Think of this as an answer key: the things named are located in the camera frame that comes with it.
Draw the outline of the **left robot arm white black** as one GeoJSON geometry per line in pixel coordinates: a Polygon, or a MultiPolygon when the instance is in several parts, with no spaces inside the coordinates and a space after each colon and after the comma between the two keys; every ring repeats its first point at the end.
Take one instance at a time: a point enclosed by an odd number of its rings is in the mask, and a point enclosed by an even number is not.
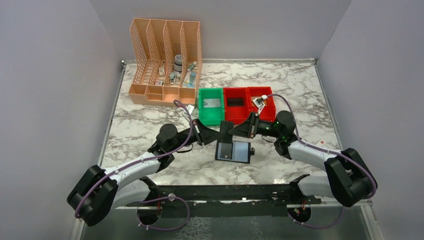
{"type": "Polygon", "coordinates": [[[178,131],[174,124],[164,124],[154,144],[141,156],[106,169],[98,165],[89,167],[66,201],[74,209],[75,217],[89,227],[101,222],[114,208],[136,201],[152,205],[157,200],[157,191],[143,178],[167,168],[175,159],[173,154],[182,147],[194,143],[208,145],[221,136],[199,119],[192,120],[183,131],[178,131]]]}

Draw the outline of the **light blue card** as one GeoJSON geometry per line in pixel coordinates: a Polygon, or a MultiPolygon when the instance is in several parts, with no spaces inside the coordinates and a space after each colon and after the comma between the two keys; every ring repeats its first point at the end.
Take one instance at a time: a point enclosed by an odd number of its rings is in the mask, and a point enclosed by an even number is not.
{"type": "Polygon", "coordinates": [[[239,163],[248,163],[250,153],[250,143],[234,141],[232,147],[232,160],[239,163]]]}

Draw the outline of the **black card from holder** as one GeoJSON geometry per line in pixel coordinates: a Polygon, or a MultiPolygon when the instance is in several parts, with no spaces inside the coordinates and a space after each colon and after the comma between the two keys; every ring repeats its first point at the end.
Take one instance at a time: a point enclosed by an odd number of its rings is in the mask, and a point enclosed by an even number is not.
{"type": "Polygon", "coordinates": [[[234,123],[231,121],[222,120],[220,122],[219,132],[221,138],[219,139],[220,143],[231,143],[233,141],[233,136],[229,134],[229,130],[234,128],[234,123]]]}

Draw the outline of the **red plastic bin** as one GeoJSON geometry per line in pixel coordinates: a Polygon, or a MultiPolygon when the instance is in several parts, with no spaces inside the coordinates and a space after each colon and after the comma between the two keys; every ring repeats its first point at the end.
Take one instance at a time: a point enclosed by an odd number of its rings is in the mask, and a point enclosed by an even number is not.
{"type": "Polygon", "coordinates": [[[246,87],[224,87],[223,99],[225,108],[225,120],[234,124],[241,124],[250,114],[250,104],[248,102],[248,92],[246,87]],[[243,98],[244,106],[228,107],[228,98],[243,98]]]}
{"type": "MultiPolygon", "coordinates": [[[[272,88],[270,86],[249,86],[247,87],[247,90],[250,97],[250,108],[252,112],[257,112],[258,110],[257,107],[254,106],[254,104],[252,103],[252,97],[260,97],[262,95],[270,95],[273,93],[272,88]]],[[[276,117],[276,105],[273,97],[268,97],[265,104],[266,106],[260,114],[260,119],[273,122],[276,117]]]]}

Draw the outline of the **green plastic bin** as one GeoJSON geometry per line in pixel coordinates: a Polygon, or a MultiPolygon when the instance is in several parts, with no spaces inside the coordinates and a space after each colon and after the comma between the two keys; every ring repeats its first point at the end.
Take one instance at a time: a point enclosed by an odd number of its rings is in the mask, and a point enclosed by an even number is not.
{"type": "Polygon", "coordinates": [[[198,92],[199,119],[205,126],[218,126],[225,119],[223,88],[200,88],[198,92]],[[220,99],[221,107],[204,108],[203,99],[220,99]]]}

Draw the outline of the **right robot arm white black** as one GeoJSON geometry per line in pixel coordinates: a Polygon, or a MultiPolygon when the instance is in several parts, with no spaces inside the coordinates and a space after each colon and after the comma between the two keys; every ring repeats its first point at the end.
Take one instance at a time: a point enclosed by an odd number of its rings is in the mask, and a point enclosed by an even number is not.
{"type": "Polygon", "coordinates": [[[273,122],[261,120],[258,114],[252,112],[228,134],[250,139],[256,135],[273,137],[275,150],[280,156],[326,172],[325,177],[306,176],[288,190],[289,199],[296,204],[302,203],[308,196],[322,196],[351,207],[376,193],[376,180],[355,149],[335,151],[302,140],[297,135],[295,118],[289,111],[278,112],[273,122]]]}

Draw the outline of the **black leather card holder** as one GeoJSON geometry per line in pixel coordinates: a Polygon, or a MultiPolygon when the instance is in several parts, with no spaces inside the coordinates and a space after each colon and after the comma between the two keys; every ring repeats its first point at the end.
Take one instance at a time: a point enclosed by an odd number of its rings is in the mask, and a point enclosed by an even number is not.
{"type": "MultiPolygon", "coordinates": [[[[233,163],[242,163],[242,162],[235,162],[232,160],[233,142],[234,140],[231,143],[217,142],[217,146],[215,150],[215,160],[233,162],[233,163]]],[[[250,142],[248,143],[250,147],[249,160],[248,160],[248,163],[242,163],[242,164],[250,164],[251,156],[254,156],[256,152],[256,150],[251,146],[251,143],[250,142]]]]}

